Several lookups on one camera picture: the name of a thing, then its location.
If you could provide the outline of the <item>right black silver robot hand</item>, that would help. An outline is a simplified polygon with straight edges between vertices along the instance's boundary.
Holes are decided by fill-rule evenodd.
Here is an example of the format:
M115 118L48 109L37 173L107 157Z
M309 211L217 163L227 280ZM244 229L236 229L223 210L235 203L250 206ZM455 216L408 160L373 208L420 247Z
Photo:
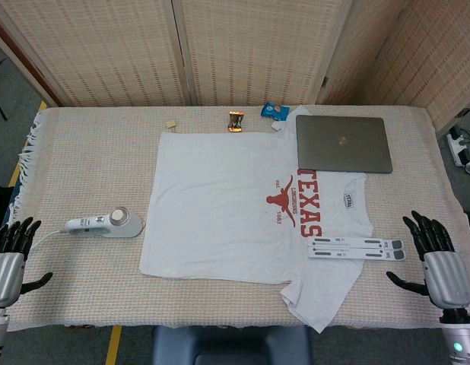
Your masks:
M386 273L387 278L403 290L428 297L442 310L467 308L470 305L470 277L447 229L439 221L417 211L402 220L413 237L424 283L405 281L391 271Z

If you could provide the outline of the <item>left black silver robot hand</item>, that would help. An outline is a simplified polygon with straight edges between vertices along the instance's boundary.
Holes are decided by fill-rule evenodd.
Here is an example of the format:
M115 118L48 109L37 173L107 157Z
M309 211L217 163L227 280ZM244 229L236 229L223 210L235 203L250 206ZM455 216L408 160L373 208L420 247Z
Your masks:
M41 221L28 217L0 228L0 309L8 308L21 295L46 285L53 273L45 273L39 280L24 283L24 271L33 238Z

